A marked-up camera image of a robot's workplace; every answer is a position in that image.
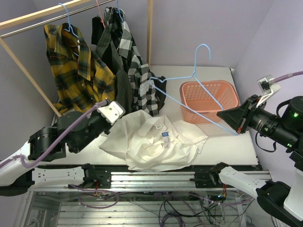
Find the blue wire hanger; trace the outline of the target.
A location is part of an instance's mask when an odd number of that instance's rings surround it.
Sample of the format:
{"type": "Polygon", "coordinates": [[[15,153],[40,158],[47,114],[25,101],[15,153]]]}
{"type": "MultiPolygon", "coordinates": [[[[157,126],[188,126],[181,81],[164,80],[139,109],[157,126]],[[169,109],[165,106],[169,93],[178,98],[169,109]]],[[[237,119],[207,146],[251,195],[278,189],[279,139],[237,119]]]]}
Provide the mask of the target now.
{"type": "Polygon", "coordinates": [[[200,44],[195,50],[193,73],[191,76],[159,79],[151,77],[148,84],[156,91],[181,105],[182,116],[188,123],[211,123],[220,129],[232,134],[238,133],[220,125],[217,114],[223,110],[237,107],[239,99],[234,86],[225,80],[200,81],[197,76],[197,53],[201,47],[208,50],[209,59],[212,58],[211,49],[207,44],[200,44]],[[155,83],[165,83],[170,80],[193,79],[180,86],[180,101],[160,89],[155,83]]]}

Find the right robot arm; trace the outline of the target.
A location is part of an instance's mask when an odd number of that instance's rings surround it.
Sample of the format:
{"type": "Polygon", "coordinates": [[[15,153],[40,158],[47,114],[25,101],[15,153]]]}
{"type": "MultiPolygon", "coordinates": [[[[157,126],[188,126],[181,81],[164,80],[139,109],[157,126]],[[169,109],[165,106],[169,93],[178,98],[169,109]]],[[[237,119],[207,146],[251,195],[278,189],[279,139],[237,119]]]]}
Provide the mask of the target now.
{"type": "Polygon", "coordinates": [[[273,174],[272,180],[261,180],[235,170],[226,163],[215,165],[209,174],[214,187],[230,185],[257,200],[269,215],[290,227],[303,225],[303,98],[296,96],[280,103],[276,113],[259,105],[261,98],[253,95],[241,106],[220,111],[217,116],[237,133],[247,130],[271,139],[273,149],[280,145],[286,149],[288,161],[274,157],[266,166],[273,174]]]}

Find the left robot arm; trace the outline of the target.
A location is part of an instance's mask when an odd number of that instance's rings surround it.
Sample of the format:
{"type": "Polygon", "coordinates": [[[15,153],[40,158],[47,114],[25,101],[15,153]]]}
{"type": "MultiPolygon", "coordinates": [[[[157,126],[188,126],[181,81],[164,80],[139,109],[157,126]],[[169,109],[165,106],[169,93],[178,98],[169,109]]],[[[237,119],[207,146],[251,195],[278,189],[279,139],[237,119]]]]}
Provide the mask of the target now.
{"type": "Polygon", "coordinates": [[[56,184],[73,184],[91,188],[104,181],[92,163],[64,164],[59,168],[56,159],[77,154],[100,134],[109,134],[112,124],[98,111],[93,111],[64,135],[81,112],[59,117],[55,125],[43,127],[14,154],[0,163],[0,194],[10,197],[29,190],[56,184]]]}

